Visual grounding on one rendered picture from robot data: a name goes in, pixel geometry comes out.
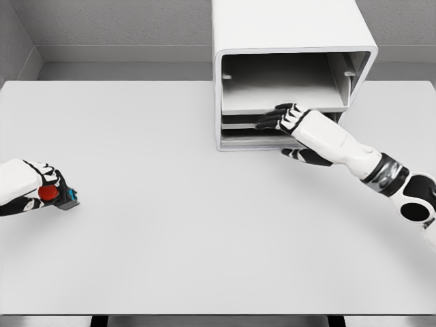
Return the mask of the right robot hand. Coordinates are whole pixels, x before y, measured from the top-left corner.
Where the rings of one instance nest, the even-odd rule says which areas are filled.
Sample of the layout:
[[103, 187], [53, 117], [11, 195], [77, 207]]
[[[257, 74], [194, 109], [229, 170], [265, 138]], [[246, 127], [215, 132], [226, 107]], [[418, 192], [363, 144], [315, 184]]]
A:
[[302, 145], [301, 149], [282, 149], [286, 157], [328, 167], [344, 162], [345, 130], [317, 110], [295, 103], [280, 104], [264, 114], [255, 128], [282, 131]]

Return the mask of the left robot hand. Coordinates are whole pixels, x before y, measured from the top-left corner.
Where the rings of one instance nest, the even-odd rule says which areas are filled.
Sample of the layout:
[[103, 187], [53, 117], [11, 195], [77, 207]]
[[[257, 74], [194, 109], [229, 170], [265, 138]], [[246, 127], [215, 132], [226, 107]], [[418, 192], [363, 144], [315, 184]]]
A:
[[0, 217], [51, 206], [37, 193], [49, 185], [67, 186], [61, 172], [47, 163], [11, 159], [0, 164]]

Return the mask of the white cabinet drawer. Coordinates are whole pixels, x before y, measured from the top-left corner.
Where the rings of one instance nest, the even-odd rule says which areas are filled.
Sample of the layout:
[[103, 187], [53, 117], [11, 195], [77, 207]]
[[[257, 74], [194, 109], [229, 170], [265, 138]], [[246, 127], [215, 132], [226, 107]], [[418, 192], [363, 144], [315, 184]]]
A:
[[294, 137], [276, 129], [222, 129], [222, 149], [301, 148]]
[[[342, 112], [323, 113], [324, 116], [328, 117], [335, 123], [339, 122], [342, 114]], [[257, 124], [263, 116], [263, 114], [224, 115], [221, 120], [224, 125]]]

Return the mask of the red-knob grey load switch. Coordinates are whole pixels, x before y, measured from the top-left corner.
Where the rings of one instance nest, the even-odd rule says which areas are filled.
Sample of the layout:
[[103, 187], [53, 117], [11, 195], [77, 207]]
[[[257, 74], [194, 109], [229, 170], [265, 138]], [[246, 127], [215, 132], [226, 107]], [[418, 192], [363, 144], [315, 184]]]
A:
[[61, 210], [69, 209], [79, 205], [77, 192], [71, 187], [55, 187], [54, 185], [40, 187], [38, 196], [44, 204], [51, 204]]

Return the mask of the white multi-storey storage cabinet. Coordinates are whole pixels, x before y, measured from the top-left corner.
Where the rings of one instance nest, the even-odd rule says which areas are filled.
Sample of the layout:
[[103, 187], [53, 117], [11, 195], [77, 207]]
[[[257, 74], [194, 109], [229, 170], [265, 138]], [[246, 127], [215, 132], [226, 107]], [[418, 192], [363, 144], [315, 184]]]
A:
[[212, 0], [215, 135], [224, 115], [264, 114], [294, 102], [347, 112], [378, 47], [355, 0]]

